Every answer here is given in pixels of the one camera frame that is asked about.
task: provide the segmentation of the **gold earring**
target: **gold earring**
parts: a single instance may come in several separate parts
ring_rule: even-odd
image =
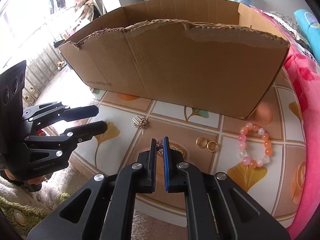
[[[157,139],[157,151],[159,151],[160,149],[163,149],[163,139]]]
[[[210,149],[210,146],[209,146],[210,143],[214,143],[214,144],[215,144],[214,150],[211,150],[211,149]],[[208,149],[209,152],[214,153],[214,152],[216,152],[217,149],[218,149],[218,144],[217,144],[215,141],[210,141],[210,142],[207,143],[207,149]]]
[[[204,146],[200,146],[200,144],[199,144],[199,139],[203,139],[203,140],[205,140],[205,145]],[[196,145],[199,147],[199,148],[205,148],[207,145],[208,145],[208,140],[206,139],[206,138],[203,138],[203,137],[198,137],[197,138],[197,140],[196,140]]]

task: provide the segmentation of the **tiled pattern tablecloth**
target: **tiled pattern tablecloth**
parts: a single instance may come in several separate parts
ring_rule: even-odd
[[[264,125],[270,135],[273,155],[265,168],[248,171],[238,156],[239,130],[247,121],[178,106],[146,98],[117,94],[87,87],[73,70],[65,68],[51,81],[37,104],[62,101],[71,108],[95,104],[99,114],[78,122],[60,121],[47,132],[62,133],[66,128],[104,120],[108,130],[104,135],[80,143],[71,156],[71,163],[91,177],[97,172],[117,173],[137,160],[138,153],[148,150],[152,138],[169,137],[172,147],[180,149],[186,161],[202,172],[228,173],[237,183],[283,226],[291,225],[301,198],[306,163],[303,120],[299,103],[285,70],[277,76],[263,98],[273,113],[271,123]],[[149,125],[142,134],[132,125],[132,118],[147,117]],[[219,147],[211,153],[200,149],[198,137],[215,140]],[[247,135],[247,151],[254,159],[262,158],[264,145],[257,133]],[[164,190],[163,159],[157,154],[156,192],[138,194],[136,209],[155,218],[186,226],[183,193],[168,194]]]

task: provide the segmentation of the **pink bead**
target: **pink bead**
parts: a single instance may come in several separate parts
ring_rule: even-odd
[[[240,149],[240,150],[245,150],[246,147],[247,147],[247,144],[246,144],[245,142],[240,142],[240,143],[239,143],[239,149]]]
[[[263,166],[263,160],[257,160],[257,167],[261,168]]]
[[[240,130],[240,134],[246,135],[248,133],[248,129],[246,127],[242,127]]]
[[[240,135],[239,136],[239,142],[245,142],[246,136],[245,135]]]
[[[248,131],[251,131],[253,125],[252,125],[252,123],[249,122],[249,123],[246,123],[246,124],[245,124],[245,127],[248,129]]]
[[[248,166],[250,163],[251,163],[251,159],[250,159],[250,157],[244,157],[243,159],[242,159],[242,161],[241,161],[241,163],[243,164],[243,165],[245,165],[245,166]]]

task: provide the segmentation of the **gold hoop earring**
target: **gold hoop earring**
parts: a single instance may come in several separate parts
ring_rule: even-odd
[[[210,143],[214,143],[214,144],[215,144],[214,150],[211,150],[211,149],[210,149],[210,147],[209,147]],[[207,143],[207,149],[208,149],[209,152],[214,153],[214,152],[216,152],[217,149],[218,149],[218,144],[217,144],[215,141],[210,141],[210,142]]]
[[[200,144],[199,144],[199,139],[205,140],[205,145],[204,145],[204,146],[200,146]],[[203,149],[203,148],[205,148],[205,147],[208,145],[208,140],[207,140],[206,138],[203,138],[203,137],[198,137],[197,140],[196,140],[196,145],[197,145],[199,148]]]

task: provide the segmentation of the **orange bead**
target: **orange bead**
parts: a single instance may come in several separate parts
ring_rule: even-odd
[[[273,150],[271,148],[267,148],[265,151],[264,151],[264,154],[265,155],[268,155],[268,156],[271,156],[273,153]]]
[[[265,148],[270,148],[271,147],[271,142],[269,140],[264,142]]]
[[[248,133],[248,129],[246,127],[242,127],[240,130],[240,134],[246,135]]]
[[[249,167],[251,169],[254,169],[255,167],[257,167],[257,162],[255,160],[251,160],[251,163],[249,164]]]
[[[257,132],[259,130],[259,125],[257,123],[254,123],[252,125],[252,131]]]
[[[267,133],[265,133],[264,135],[262,135],[262,140],[264,141],[268,141],[269,139],[269,135]]]

